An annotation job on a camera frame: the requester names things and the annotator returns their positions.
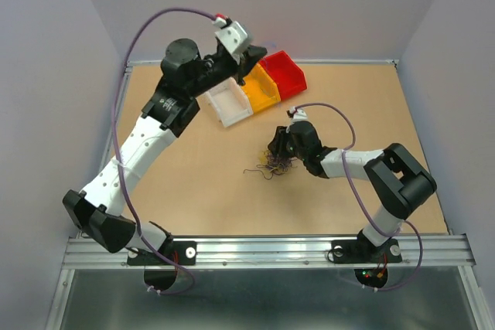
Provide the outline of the yellow plastic bin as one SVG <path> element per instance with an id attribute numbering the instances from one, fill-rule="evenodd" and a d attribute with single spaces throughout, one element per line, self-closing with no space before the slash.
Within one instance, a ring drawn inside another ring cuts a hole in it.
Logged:
<path id="1" fill-rule="evenodd" d="M 247 96 L 254 114 L 281 101 L 277 84 L 259 63 L 244 78 L 244 86 L 241 89 Z"/>

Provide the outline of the white plastic bin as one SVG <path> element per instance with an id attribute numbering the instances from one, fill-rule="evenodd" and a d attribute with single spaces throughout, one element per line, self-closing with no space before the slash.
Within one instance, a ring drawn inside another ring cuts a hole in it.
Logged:
<path id="1" fill-rule="evenodd" d="M 248 96 L 232 77 L 209 89 L 205 96 L 225 128 L 253 115 Z"/>

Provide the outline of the red plastic bin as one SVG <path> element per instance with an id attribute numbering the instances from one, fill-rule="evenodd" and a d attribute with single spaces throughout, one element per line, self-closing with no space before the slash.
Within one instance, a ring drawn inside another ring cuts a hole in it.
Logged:
<path id="1" fill-rule="evenodd" d="M 260 64 L 277 85 L 281 101 L 307 90 L 305 74 L 286 51 L 266 56 Z"/>

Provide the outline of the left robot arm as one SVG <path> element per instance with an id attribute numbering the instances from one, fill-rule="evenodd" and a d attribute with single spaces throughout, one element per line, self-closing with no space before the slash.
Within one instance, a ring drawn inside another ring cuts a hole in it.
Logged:
<path id="1" fill-rule="evenodd" d="M 122 215 L 131 192 L 199 112 L 197 97 L 229 78 L 241 83 L 266 54 L 266 48 L 250 44 L 235 59 L 218 42 L 215 53 L 201 56 L 191 39 L 171 42 L 155 92 L 130 135 L 115 145 L 114 157 L 90 183 L 63 197 L 75 226 L 110 253 L 137 249 L 154 263 L 165 263 L 172 256 L 171 234 L 155 223 L 142 224 L 138 216 Z"/>

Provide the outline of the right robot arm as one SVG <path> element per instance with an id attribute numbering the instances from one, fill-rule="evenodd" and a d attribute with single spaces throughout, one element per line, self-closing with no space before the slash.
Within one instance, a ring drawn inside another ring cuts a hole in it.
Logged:
<path id="1" fill-rule="evenodd" d="M 408 217 L 437 190 L 436 181 L 401 144 L 381 150 L 349 151 L 322 145 L 308 121 L 278 126 L 268 150 L 276 160 L 297 158 L 306 170 L 322 179 L 346 177 L 371 183 L 381 204 L 355 241 L 340 248 L 335 261 L 368 262 L 380 256 L 384 246 Z"/>

